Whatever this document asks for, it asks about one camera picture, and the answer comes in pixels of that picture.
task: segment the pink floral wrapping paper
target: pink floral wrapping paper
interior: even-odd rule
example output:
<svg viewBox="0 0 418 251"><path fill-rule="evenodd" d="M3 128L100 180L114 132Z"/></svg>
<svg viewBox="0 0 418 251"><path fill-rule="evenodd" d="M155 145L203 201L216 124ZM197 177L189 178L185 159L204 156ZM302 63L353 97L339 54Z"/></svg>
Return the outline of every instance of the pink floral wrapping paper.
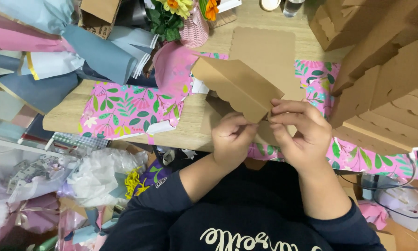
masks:
<svg viewBox="0 0 418 251"><path fill-rule="evenodd" d="M202 53L212 58L227 59L227 55ZM174 67L171 77L190 73L190 65L185 62ZM340 65L329 62L296 60L295 75L301 78L301 88L305 88L307 100L328 117L334 97L330 95ZM169 121L176 127L183 109L184 97L192 95L191 77L183 83L182 94L171 98L158 89L120 86L114 83L97 82L90 94L84 115L79 123L82 136L117 139L123 135L145 133L157 122ZM253 143L248 156L261 160L284 161L279 147ZM367 172L408 178L412 176L412 166L406 155L380 156L356 145L337 139L331 140L327 160L335 169Z"/></svg>

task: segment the yellow flower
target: yellow flower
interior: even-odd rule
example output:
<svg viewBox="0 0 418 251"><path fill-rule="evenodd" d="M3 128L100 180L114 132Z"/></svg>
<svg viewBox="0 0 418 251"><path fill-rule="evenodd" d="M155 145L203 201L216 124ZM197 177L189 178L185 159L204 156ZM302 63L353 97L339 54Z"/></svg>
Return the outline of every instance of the yellow flower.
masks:
<svg viewBox="0 0 418 251"><path fill-rule="evenodd" d="M164 5L164 9L170 11L172 14L178 14L179 16L187 19L190 16L189 10L192 9L192 0L158 0Z"/></svg>
<svg viewBox="0 0 418 251"><path fill-rule="evenodd" d="M217 2L215 0L208 0L208 4L206 5L206 18L211 21L215 21L217 13Z"/></svg>

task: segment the finger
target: finger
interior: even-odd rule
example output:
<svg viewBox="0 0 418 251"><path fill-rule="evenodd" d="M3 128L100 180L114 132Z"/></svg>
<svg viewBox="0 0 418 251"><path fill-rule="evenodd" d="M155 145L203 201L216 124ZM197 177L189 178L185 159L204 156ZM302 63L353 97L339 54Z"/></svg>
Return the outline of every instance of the finger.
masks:
<svg viewBox="0 0 418 251"><path fill-rule="evenodd" d="M270 122L285 126L295 126L301 134L308 137L315 137L316 134L322 131L320 125L302 113L282 113L271 117Z"/></svg>
<svg viewBox="0 0 418 251"><path fill-rule="evenodd" d="M294 143L291 135L288 133L288 130L286 129L286 127L284 125L282 125L282 124L271 124L270 127L273 131L275 140L280 145L280 149L282 150L282 153L286 149L295 146L295 143Z"/></svg>
<svg viewBox="0 0 418 251"><path fill-rule="evenodd" d="M223 122L225 120L228 120L229 118L232 118L232 117L235 117L235 116L240 116L240 115L242 115L241 112L229 112L220 121Z"/></svg>
<svg viewBox="0 0 418 251"><path fill-rule="evenodd" d="M328 124L320 111L309 102L273 99L271 103L274 105L271 109L273 114L277 115L285 112L302 113L321 126Z"/></svg>
<svg viewBox="0 0 418 251"><path fill-rule="evenodd" d="M221 121L221 123L213 129L215 135L219 137L227 137L238 131L240 126L247 125L248 121L243 115L233 116Z"/></svg>
<svg viewBox="0 0 418 251"><path fill-rule="evenodd" d="M239 146L247 146L252 143L252 140L257 134L258 125L246 125L245 129L240 133L240 135L235 140L235 143Z"/></svg>

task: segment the hand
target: hand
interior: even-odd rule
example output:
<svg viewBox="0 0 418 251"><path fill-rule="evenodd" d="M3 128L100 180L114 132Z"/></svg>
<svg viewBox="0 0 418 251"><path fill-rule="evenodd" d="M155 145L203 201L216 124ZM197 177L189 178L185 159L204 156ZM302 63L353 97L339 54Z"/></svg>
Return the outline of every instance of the hand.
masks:
<svg viewBox="0 0 418 251"><path fill-rule="evenodd" d="M325 155L331 142L331 125L316 107L304 101L273 99L274 116L269 121L285 160L300 175L315 175L316 168L329 167ZM293 137L286 130L289 125L297 128Z"/></svg>
<svg viewBox="0 0 418 251"><path fill-rule="evenodd" d="M212 129L215 163L228 171L237 168L246 159L257 128L257 124L249 123L239 112L224 116Z"/></svg>

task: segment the stack of kraft boxes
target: stack of kraft boxes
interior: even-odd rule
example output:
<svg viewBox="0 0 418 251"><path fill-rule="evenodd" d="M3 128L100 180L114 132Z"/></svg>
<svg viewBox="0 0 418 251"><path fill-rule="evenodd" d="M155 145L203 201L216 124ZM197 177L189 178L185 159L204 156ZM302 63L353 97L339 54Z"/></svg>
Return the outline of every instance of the stack of kraft boxes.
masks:
<svg viewBox="0 0 418 251"><path fill-rule="evenodd" d="M381 155L418 147L418 0L395 1L344 58L333 135Z"/></svg>
<svg viewBox="0 0 418 251"><path fill-rule="evenodd" d="M357 44L395 0L326 0L310 22L323 50Z"/></svg>

